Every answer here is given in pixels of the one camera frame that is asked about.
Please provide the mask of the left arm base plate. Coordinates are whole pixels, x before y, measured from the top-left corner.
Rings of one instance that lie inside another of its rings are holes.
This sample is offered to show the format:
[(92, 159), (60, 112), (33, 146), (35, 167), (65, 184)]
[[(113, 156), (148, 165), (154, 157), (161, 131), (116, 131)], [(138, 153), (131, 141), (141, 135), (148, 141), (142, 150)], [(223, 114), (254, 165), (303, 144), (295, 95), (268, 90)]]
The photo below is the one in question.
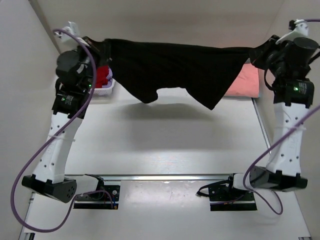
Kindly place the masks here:
[(77, 210), (117, 210), (121, 193), (120, 181), (105, 180), (101, 189), (105, 192), (82, 194), (75, 198), (73, 208)]

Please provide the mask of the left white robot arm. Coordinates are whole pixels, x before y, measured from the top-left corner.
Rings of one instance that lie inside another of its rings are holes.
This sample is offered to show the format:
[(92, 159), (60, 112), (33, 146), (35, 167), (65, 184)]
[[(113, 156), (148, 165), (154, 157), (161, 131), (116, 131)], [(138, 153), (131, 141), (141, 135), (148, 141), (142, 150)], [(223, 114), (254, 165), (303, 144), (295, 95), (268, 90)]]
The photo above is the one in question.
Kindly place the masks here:
[(34, 192), (68, 203), (76, 194), (77, 182), (65, 177), (67, 158), (92, 96), (94, 73), (108, 63), (103, 42), (85, 36), (84, 45), (91, 57), (77, 46), (61, 53), (56, 60), (55, 100), (52, 106), (49, 144), (31, 175), (22, 178), (22, 186)]

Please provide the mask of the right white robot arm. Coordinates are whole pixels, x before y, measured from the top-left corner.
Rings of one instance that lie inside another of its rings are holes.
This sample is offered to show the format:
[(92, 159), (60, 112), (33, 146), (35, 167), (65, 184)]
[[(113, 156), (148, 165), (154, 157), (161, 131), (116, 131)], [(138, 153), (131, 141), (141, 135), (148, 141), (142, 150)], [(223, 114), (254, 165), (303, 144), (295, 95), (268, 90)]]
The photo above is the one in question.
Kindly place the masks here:
[(251, 63), (275, 77), (266, 85), (274, 93), (276, 120), (268, 162), (265, 167), (253, 163), (245, 173), (233, 173), (226, 180), (208, 184), (205, 188), (209, 192), (199, 189), (198, 196), (228, 203), (246, 199), (246, 194), (258, 189), (292, 192), (307, 187), (308, 180), (301, 176), (300, 149), (303, 123), (312, 114), (315, 91), (307, 74), (318, 48), (319, 44), (308, 37), (273, 36), (250, 52)]

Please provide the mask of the red t shirt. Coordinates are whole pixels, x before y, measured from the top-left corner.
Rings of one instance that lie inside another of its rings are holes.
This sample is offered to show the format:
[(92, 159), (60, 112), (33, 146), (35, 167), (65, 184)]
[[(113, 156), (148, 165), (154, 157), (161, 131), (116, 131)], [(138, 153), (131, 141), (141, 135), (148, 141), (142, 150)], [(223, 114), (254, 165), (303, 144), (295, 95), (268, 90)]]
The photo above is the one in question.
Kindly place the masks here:
[(106, 86), (109, 80), (112, 78), (113, 74), (109, 66), (100, 66), (96, 71), (96, 83), (95, 88), (102, 88)]

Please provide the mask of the aluminium table rail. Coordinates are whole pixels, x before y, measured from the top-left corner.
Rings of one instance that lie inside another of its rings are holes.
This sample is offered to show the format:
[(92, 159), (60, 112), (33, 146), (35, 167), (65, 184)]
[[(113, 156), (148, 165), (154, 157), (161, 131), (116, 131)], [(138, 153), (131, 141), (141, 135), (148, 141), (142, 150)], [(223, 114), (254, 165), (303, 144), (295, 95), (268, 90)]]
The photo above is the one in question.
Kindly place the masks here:
[(258, 106), (222, 99), (208, 110), (193, 99), (163, 96), (92, 104), (65, 172), (122, 180), (204, 180), (244, 173), (268, 148)]

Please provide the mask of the folded pink t shirt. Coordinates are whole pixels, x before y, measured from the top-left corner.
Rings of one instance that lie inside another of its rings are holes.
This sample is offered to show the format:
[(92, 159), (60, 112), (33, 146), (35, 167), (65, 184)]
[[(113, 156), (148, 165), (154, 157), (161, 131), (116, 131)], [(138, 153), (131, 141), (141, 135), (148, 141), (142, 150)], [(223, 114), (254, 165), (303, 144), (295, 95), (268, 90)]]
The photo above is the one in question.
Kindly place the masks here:
[(260, 95), (259, 72), (252, 64), (243, 65), (238, 76), (231, 84), (225, 97), (258, 98)]

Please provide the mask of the white plastic basket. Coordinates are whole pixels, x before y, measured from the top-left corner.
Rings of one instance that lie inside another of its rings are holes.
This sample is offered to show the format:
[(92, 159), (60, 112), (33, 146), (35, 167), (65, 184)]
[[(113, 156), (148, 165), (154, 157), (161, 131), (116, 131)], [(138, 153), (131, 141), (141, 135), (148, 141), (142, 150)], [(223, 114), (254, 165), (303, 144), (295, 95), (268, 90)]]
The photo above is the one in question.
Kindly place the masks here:
[(113, 88), (115, 86), (116, 80), (113, 78), (113, 82), (110, 88), (95, 88), (94, 87), (94, 96), (100, 96), (100, 97), (108, 97), (112, 94)]

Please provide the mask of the black t shirt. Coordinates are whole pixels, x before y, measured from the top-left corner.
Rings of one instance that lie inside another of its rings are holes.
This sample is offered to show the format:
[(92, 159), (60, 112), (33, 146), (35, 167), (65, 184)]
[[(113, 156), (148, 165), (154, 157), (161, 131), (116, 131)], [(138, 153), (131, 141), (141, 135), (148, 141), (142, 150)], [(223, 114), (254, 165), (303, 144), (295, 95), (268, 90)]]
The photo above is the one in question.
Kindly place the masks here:
[(114, 79), (144, 104), (159, 89), (182, 88), (213, 110), (249, 59), (249, 47), (136, 42), (105, 39), (104, 55)]

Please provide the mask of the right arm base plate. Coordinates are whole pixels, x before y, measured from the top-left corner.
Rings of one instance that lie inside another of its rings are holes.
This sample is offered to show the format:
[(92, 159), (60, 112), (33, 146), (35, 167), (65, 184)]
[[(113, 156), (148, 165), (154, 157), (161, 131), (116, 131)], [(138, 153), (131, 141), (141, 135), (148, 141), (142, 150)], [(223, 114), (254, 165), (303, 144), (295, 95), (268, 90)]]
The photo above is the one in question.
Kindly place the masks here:
[(233, 188), (227, 181), (204, 185), (196, 192), (199, 197), (209, 198), (211, 212), (257, 211), (253, 193)]

